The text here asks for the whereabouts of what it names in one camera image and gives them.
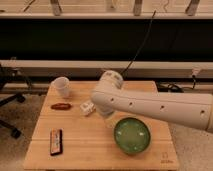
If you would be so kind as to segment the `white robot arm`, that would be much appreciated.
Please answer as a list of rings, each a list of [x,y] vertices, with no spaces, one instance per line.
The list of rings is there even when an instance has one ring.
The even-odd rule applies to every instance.
[[[102,74],[91,93],[102,116],[118,110],[213,133],[213,95],[132,91],[122,85],[118,72]]]

